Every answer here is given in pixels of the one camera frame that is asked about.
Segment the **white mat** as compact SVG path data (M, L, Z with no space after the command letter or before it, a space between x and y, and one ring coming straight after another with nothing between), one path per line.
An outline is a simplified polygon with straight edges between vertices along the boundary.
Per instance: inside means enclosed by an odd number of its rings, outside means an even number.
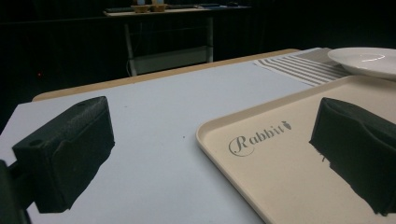
M251 62L97 92L116 145L88 188L61 214L33 224L262 224L197 146L200 124L304 90Z

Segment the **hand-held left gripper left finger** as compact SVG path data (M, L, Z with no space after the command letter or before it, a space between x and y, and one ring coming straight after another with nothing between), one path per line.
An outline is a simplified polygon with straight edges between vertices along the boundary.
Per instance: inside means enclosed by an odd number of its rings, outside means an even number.
M115 146L107 98L66 109L12 147L41 213L62 213L90 185Z

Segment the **background table with metal legs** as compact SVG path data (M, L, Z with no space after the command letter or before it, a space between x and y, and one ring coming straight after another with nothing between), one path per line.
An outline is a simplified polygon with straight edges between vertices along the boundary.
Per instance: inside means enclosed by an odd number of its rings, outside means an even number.
M165 12L135 13L132 7L104 10L121 19L130 77L214 61L215 19L249 12L221 4L167 5Z

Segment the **grey striped cloth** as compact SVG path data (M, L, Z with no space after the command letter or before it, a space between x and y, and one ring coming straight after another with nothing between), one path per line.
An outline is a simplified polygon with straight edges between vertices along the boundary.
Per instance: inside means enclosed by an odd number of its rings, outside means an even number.
M308 49L296 54L259 59L254 63L309 86L318 86L350 75L341 64L329 58L330 51L328 48Z

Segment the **white ceramic plate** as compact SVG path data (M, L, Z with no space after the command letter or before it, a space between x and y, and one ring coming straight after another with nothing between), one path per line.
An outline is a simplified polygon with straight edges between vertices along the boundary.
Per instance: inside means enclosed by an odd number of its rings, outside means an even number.
M396 80L396 49L332 49L328 57L351 74Z

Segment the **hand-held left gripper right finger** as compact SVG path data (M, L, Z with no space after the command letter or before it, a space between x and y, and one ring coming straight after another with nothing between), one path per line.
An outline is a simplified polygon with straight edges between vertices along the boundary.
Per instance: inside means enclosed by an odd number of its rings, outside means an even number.
M323 98L310 144L376 214L396 213L396 124Z

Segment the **cream plastic tray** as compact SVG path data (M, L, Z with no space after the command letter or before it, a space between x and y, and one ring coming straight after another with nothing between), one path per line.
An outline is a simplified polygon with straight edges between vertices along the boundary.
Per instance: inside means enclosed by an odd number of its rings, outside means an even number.
M310 145L324 97L396 123L396 82L352 76L211 120L196 138L265 224L396 224Z

